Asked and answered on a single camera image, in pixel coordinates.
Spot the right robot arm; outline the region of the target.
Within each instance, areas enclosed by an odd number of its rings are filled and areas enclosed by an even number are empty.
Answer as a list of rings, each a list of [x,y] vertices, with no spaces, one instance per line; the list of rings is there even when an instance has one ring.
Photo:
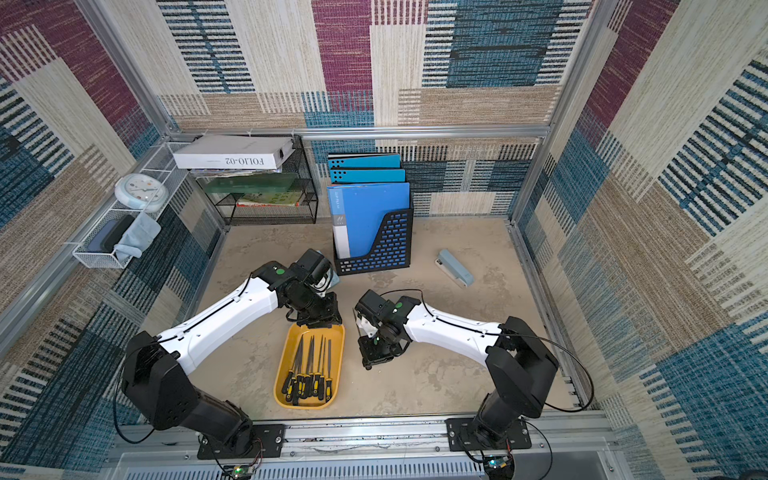
[[[531,446],[525,418],[544,410],[559,362],[522,319],[481,322],[449,314],[422,298],[395,301],[369,290],[354,307],[365,369],[403,355],[412,343],[426,343],[485,367],[494,390],[472,418],[446,421],[453,451],[506,450]]]

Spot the blue grey stapler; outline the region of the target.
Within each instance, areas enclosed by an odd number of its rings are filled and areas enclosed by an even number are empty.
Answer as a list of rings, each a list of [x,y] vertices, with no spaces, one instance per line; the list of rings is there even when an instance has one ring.
[[[442,249],[435,259],[436,266],[450,277],[457,285],[469,287],[474,283],[474,276],[447,249]]]

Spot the file tool diagonal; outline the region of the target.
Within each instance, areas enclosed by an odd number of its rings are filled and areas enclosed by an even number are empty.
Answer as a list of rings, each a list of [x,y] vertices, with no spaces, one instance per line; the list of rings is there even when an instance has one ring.
[[[310,347],[308,353],[308,371],[307,371],[307,386],[306,393],[308,397],[316,397],[319,392],[319,379],[320,373],[317,370],[316,365],[316,341],[315,337],[310,339]]]

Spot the front blue folder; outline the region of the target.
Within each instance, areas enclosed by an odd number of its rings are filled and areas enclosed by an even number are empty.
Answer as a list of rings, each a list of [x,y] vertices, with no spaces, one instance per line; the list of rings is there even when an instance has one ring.
[[[410,184],[342,184],[327,188],[336,252],[341,259],[365,256],[384,216],[410,206]]]

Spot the white round clock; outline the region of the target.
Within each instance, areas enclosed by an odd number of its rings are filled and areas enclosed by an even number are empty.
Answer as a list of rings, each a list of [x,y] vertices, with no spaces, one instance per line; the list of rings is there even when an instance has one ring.
[[[124,207],[146,213],[158,212],[169,199],[169,191],[160,180],[140,173],[119,179],[114,195]]]

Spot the dark blue pouch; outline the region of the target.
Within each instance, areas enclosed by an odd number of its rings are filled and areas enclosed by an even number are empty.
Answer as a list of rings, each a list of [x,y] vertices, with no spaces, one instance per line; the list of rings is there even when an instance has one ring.
[[[111,253],[134,220],[133,215],[108,220],[83,250],[87,253]]]

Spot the red book on shelf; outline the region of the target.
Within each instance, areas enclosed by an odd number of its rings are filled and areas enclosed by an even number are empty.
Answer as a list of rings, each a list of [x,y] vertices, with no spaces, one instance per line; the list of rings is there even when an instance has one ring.
[[[301,190],[269,193],[247,193],[236,200],[240,207],[298,206],[304,196]]]

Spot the light blue cloth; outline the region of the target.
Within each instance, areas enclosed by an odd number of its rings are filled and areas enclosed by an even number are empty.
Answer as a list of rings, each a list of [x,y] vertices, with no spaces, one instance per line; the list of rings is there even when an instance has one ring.
[[[146,213],[140,213],[114,247],[118,261],[126,263],[141,258],[161,231],[160,224]]]

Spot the middle teal folder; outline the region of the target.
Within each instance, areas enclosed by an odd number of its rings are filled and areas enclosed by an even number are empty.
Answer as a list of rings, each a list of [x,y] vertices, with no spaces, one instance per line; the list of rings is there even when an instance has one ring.
[[[329,171],[333,184],[402,183],[406,181],[404,169],[339,168]]]

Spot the white folio box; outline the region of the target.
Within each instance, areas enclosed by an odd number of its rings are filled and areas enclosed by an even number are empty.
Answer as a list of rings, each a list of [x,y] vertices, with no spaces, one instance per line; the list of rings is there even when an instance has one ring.
[[[291,137],[205,135],[173,153],[188,170],[275,170],[295,151]]]

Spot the yellow plastic storage tray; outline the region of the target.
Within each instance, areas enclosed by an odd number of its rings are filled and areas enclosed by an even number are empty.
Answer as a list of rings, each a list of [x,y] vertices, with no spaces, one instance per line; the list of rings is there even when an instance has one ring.
[[[274,387],[274,399],[289,409],[330,406],[341,383],[345,329],[292,326],[287,334]]]

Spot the file tool horizontal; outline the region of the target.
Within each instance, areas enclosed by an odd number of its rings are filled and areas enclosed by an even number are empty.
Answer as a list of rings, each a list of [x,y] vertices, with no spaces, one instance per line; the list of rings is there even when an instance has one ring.
[[[304,383],[302,378],[303,343],[304,340],[300,339],[294,356],[293,365],[284,382],[285,400],[291,405],[297,405],[299,403]]]

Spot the green book on shelf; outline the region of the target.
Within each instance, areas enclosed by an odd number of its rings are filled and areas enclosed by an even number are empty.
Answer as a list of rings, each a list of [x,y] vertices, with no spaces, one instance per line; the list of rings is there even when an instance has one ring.
[[[206,193],[214,194],[283,193],[288,191],[298,179],[299,177],[293,173],[214,178],[203,189]]]

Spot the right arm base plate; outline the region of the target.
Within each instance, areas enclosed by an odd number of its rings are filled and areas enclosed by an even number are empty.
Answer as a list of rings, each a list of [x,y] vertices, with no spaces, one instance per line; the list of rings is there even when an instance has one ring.
[[[521,450],[532,446],[527,426],[520,418],[513,420],[501,434],[493,433],[470,417],[449,417],[444,423],[452,452]]]

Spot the black mesh file holder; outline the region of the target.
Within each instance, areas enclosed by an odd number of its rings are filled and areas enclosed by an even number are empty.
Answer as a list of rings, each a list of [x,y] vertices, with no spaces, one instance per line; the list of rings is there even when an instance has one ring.
[[[334,252],[334,267],[339,276],[409,268],[411,265],[413,209],[384,215],[369,252],[341,259]]]

